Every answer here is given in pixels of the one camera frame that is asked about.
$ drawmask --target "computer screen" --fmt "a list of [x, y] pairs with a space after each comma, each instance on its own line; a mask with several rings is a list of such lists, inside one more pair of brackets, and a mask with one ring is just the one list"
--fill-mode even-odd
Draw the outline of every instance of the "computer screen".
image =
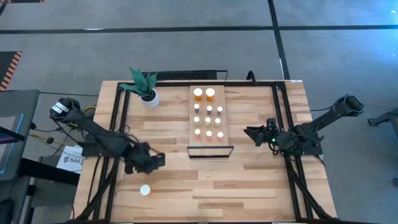
[[0, 116], [0, 174], [6, 170], [9, 155], [14, 143], [20, 141], [12, 133], [18, 133], [23, 114], [16, 116]]

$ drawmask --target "wooden board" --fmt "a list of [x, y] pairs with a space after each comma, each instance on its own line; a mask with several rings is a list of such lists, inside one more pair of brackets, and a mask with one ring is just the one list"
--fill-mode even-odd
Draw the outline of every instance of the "wooden board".
[[[195, 95], [193, 94], [194, 89], [200, 88], [203, 90], [202, 100], [196, 101]], [[206, 89], [212, 88], [215, 90], [214, 100], [206, 100]], [[199, 113], [195, 112], [193, 107], [194, 104], [198, 103], [200, 105]], [[213, 111], [211, 115], [207, 115], [207, 106], [211, 106]], [[221, 115], [217, 115], [217, 107], [222, 106], [223, 111]], [[190, 132], [189, 132], [189, 146], [229, 146], [228, 144], [228, 129], [227, 129], [227, 119], [226, 119], [226, 107], [225, 107], [225, 93], [224, 86], [191, 86], [190, 87], [190, 98], [189, 98], [189, 121], [190, 121]], [[196, 126], [193, 121], [194, 117], [199, 117], [199, 125]], [[211, 123], [206, 126], [205, 118], [210, 117]], [[220, 126], [215, 126], [215, 119], [221, 119]], [[197, 138], [194, 131], [195, 129], [200, 129], [200, 138]], [[211, 131], [213, 133], [210, 140], [206, 139], [206, 132]], [[221, 141], [217, 140], [217, 133], [223, 132], [224, 137]]]
[[[95, 122], [109, 128], [117, 81], [103, 82]], [[312, 120], [303, 83], [286, 81], [295, 124]], [[246, 136], [246, 126], [260, 126], [276, 117], [272, 90], [266, 86], [224, 88], [230, 158], [189, 159], [190, 88], [157, 87], [160, 104], [147, 109], [131, 95], [127, 111], [130, 134], [166, 153], [166, 166], [153, 173], [124, 173], [117, 177], [111, 222], [270, 222], [292, 221], [294, 213], [284, 158], [273, 156], [268, 146], [256, 147]], [[285, 127], [283, 99], [279, 97]], [[117, 122], [120, 121], [121, 103]], [[314, 156], [302, 156], [309, 191], [332, 216], [336, 216], [324, 166]], [[86, 206], [96, 157], [83, 163], [75, 197], [76, 216]], [[102, 161], [95, 177], [94, 196]], [[139, 187], [149, 184], [153, 194], [144, 197]], [[305, 217], [303, 199], [300, 210]], [[108, 194], [101, 203], [101, 218]]]

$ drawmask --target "white pot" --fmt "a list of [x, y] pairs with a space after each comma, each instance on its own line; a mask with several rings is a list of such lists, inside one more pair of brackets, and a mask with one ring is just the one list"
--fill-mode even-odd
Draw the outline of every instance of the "white pot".
[[155, 107], [157, 107], [157, 105], [159, 105], [159, 94], [157, 94], [156, 90], [153, 89], [155, 91], [155, 98], [151, 101], [144, 101], [142, 100], [141, 96], [139, 97], [139, 99], [150, 109], [153, 109]]

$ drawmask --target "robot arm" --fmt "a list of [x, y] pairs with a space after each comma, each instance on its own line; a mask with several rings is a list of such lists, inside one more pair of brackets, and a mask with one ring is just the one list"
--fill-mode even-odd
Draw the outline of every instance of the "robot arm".
[[75, 123], [82, 130], [93, 136], [91, 143], [79, 142], [83, 147], [83, 155], [86, 147], [97, 151], [97, 156], [122, 157], [126, 163], [126, 173], [132, 173], [135, 167], [138, 172], [150, 174], [159, 166], [165, 165], [165, 156], [158, 153], [156, 156], [149, 154], [150, 146], [147, 142], [139, 142], [138, 139], [131, 139], [124, 133], [115, 133], [105, 130], [94, 121], [87, 119], [81, 112], [79, 102], [72, 98], [61, 98], [51, 108], [50, 117], [61, 123]]
[[287, 132], [280, 132], [277, 129], [275, 118], [267, 119], [265, 127], [247, 127], [244, 132], [256, 143], [256, 146], [268, 142], [271, 150], [279, 146], [279, 150], [289, 151], [291, 155], [320, 155], [323, 154], [320, 147], [323, 137], [318, 137], [318, 131], [342, 117], [359, 116], [364, 111], [363, 108], [364, 104], [356, 96], [345, 95], [319, 118], [296, 125]]

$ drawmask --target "concrete floor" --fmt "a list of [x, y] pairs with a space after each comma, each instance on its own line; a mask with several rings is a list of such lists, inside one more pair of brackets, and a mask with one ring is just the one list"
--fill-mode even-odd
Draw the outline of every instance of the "concrete floor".
[[[388, 0], [274, 0], [280, 26], [398, 24], [398, 4]], [[4, 29], [87, 29], [176, 26], [271, 26], [266, 0], [46, 0], [9, 4]], [[338, 216], [359, 222], [396, 223], [398, 138], [389, 124], [366, 119], [397, 107], [398, 30], [281, 31], [291, 79], [303, 80], [310, 107], [330, 106], [346, 93], [366, 103], [358, 118], [324, 130], [326, 171]], [[129, 79], [128, 66], [141, 70], [227, 69], [230, 79], [282, 79], [273, 31], [168, 32], [131, 34], [0, 35], [0, 51], [23, 56], [9, 89], [96, 95], [102, 80]], [[48, 119], [60, 95], [40, 95], [34, 121]], [[96, 97], [74, 96], [83, 106]], [[61, 139], [62, 134], [55, 134]], [[29, 140], [25, 157], [53, 149]], [[70, 206], [43, 208], [34, 223], [65, 221]]]

